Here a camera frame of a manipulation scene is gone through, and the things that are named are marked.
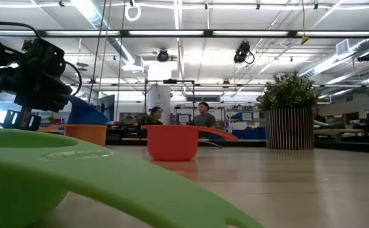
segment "white pillar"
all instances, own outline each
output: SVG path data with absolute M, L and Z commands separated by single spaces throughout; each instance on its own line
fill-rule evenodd
M 172 70 L 158 63 L 149 66 L 148 80 L 166 80 L 172 77 Z M 170 124 L 170 86 L 149 86 L 151 90 L 147 93 L 147 107 L 151 109 L 155 106 L 163 110 L 160 122 Z

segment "woman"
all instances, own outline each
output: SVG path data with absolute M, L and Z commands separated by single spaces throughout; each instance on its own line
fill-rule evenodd
M 153 107 L 152 108 L 151 116 L 154 118 L 154 123 L 153 124 L 163 125 L 163 123 L 159 121 L 162 111 L 163 110 L 160 107 Z

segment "green plastic dish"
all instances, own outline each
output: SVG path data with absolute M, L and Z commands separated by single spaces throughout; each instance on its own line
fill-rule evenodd
M 66 136 L 0 129 L 0 228 L 21 228 L 68 191 L 154 227 L 262 228 L 217 195 L 139 158 Z

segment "table surface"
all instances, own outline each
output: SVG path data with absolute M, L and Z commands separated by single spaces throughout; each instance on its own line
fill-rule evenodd
M 316 149 L 199 148 L 188 162 L 151 161 L 146 147 L 114 147 L 176 172 L 244 210 L 266 228 L 369 227 L 369 153 Z M 150 227 L 69 193 L 29 228 Z

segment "orange measuring cup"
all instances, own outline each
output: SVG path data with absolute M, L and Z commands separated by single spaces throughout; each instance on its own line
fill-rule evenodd
M 147 151 L 158 161 L 182 162 L 191 160 L 198 150 L 199 132 L 219 135 L 224 139 L 238 138 L 222 130 L 188 125 L 143 125 L 147 129 Z
M 42 127 L 38 132 L 51 132 L 59 128 L 65 128 L 65 135 L 94 143 L 99 146 L 106 145 L 107 126 L 105 125 L 86 125 L 86 124 L 65 124 Z

